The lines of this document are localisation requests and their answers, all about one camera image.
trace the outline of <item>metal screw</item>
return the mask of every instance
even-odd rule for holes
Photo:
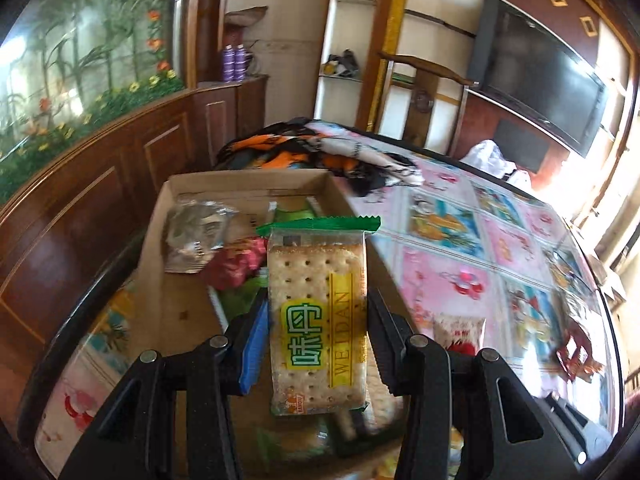
[[[145,350],[140,354],[140,360],[143,363],[152,363],[158,358],[158,354],[155,350]]]
[[[409,338],[409,343],[416,348],[424,348],[429,344],[429,338],[422,334],[414,334]]]
[[[500,357],[498,355],[498,352],[496,352],[493,348],[484,348],[480,352],[480,355],[482,356],[482,359],[484,359],[485,361],[489,361],[490,363],[495,363],[498,360],[498,357]]]
[[[229,344],[229,339],[223,335],[215,335],[211,339],[209,339],[209,345],[213,348],[224,348]]]

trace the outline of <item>television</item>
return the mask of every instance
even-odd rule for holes
[[[503,0],[484,0],[467,74],[474,91],[586,156],[607,86],[550,30]]]

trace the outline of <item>green plant painting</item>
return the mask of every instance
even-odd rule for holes
[[[0,205],[80,139],[184,88],[174,0],[31,0],[0,46]]]

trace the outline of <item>orange patterned cloth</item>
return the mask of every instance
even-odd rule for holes
[[[361,196],[380,187],[420,186],[424,181],[420,169],[405,156],[291,123],[272,124],[251,137],[233,140],[218,153],[217,170],[251,168],[330,170],[348,178]]]

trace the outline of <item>green leaf painting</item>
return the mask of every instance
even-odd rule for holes
[[[0,47],[0,205],[78,140],[184,88],[174,0],[31,0]]]

